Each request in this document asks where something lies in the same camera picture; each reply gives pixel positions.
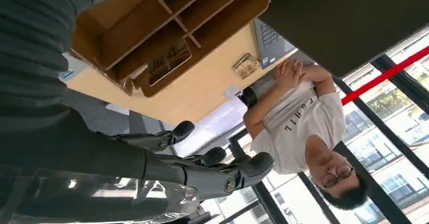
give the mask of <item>man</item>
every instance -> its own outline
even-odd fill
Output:
[[[279,174],[310,170],[333,206],[350,210],[366,200],[367,185],[347,159],[333,152],[346,129],[341,100],[329,72],[286,60],[251,86],[258,101],[244,115],[252,150],[268,152]]]

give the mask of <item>black hair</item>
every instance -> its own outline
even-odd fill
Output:
[[[368,194],[368,185],[365,180],[356,173],[359,180],[359,186],[342,193],[339,198],[333,197],[330,193],[319,187],[320,193],[325,200],[341,210],[353,210],[366,202]]]

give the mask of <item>gray cloth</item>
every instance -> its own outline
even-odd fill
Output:
[[[62,53],[76,16],[99,1],[0,0],[0,165],[63,158],[82,171],[143,173],[142,150],[88,130],[78,112],[60,104],[66,86],[58,77],[68,66]]]

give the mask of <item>screw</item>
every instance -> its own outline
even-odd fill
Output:
[[[226,184],[226,191],[227,192],[232,192],[235,190],[235,183],[234,180],[227,180],[227,184]]]

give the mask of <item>sticker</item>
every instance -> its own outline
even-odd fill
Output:
[[[69,76],[71,76],[74,73],[74,71],[72,69],[68,69],[68,71],[66,72],[62,72],[61,73],[61,78],[62,79],[67,79]]]
[[[225,97],[227,97],[228,99],[235,98],[241,94],[242,91],[237,85],[233,85],[224,92]]]

